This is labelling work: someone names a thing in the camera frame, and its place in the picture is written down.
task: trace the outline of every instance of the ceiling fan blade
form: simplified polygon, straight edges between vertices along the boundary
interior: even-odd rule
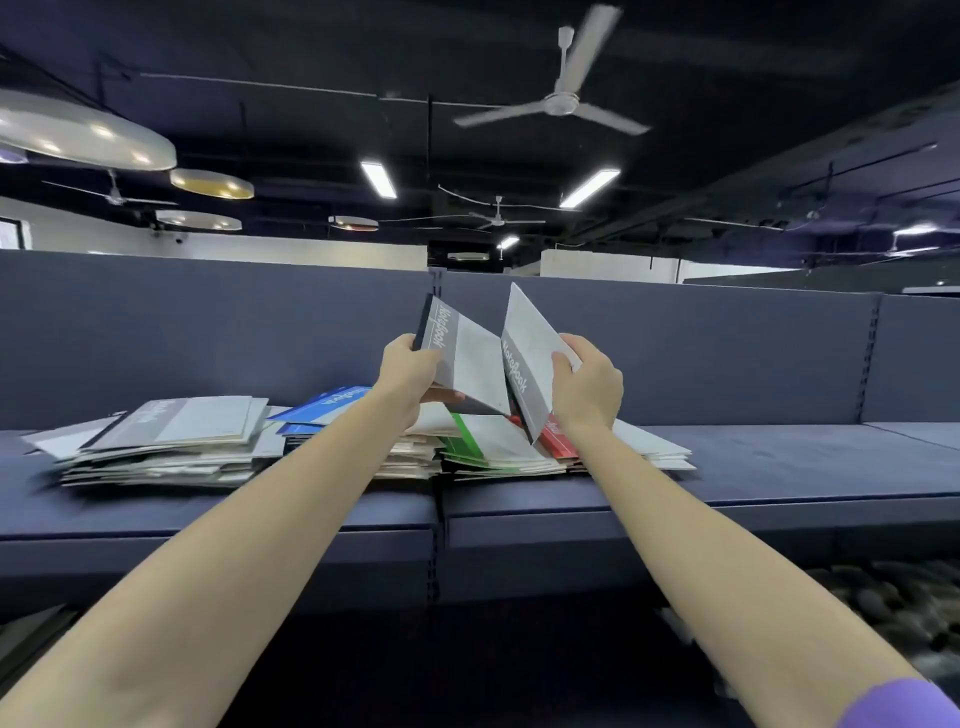
[[[613,5],[594,5],[589,9],[583,25],[573,37],[573,48],[557,80],[558,91],[576,93],[580,90],[620,13],[621,10]]]
[[[169,200],[140,200],[136,197],[125,197],[123,199],[125,203],[144,203],[145,205],[178,205],[179,203],[172,203]]]
[[[43,181],[44,184],[52,184],[54,187],[63,187],[64,189],[72,189],[75,192],[85,192],[88,195],[96,195],[97,197],[108,197],[107,194],[103,192],[94,192],[92,189],[83,189],[82,187],[71,187],[69,184],[60,184],[59,182],[48,182]]]
[[[454,123],[458,127],[475,127],[478,124],[489,124],[492,121],[500,121],[501,119],[512,119],[515,116],[527,116],[531,113],[537,113],[538,111],[543,111],[543,101],[534,101],[530,104],[519,104],[514,107],[501,107],[500,109],[491,109],[489,111],[481,111],[480,113],[472,113],[469,116],[458,116],[454,119]]]
[[[621,116],[618,113],[601,109],[593,104],[580,104],[576,110],[573,111],[573,115],[579,116],[581,119],[587,119],[587,121],[595,121],[597,124],[603,124],[611,129],[616,129],[618,132],[632,134],[633,136],[639,136],[642,133],[650,131],[650,127],[645,127],[633,119],[628,119],[626,116]]]

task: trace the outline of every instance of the person's left arm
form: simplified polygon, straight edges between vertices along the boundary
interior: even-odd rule
[[[107,593],[0,701],[0,726],[216,726],[417,418],[440,353],[412,343],[392,342],[363,399]]]

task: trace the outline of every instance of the person's right hand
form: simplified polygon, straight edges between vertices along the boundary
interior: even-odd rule
[[[560,336],[583,364],[574,373],[566,354],[553,352],[553,413],[557,422],[571,440],[591,427],[610,429],[623,399],[623,375],[583,336]]]

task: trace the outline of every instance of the hand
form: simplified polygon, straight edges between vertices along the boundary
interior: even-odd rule
[[[623,374],[583,336],[562,333],[560,337],[583,361],[574,373],[566,354],[553,352],[553,413],[576,445],[585,429],[613,427],[623,399]]]
[[[405,333],[384,348],[380,376],[373,386],[375,393],[390,398],[400,407],[404,428],[417,421],[421,402],[464,400],[460,392],[433,386],[442,353],[429,349],[412,352],[414,339],[412,333]]]

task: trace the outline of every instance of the purple sleeve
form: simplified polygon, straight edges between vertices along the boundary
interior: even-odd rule
[[[903,678],[860,697],[837,728],[960,728],[960,710],[932,683]]]

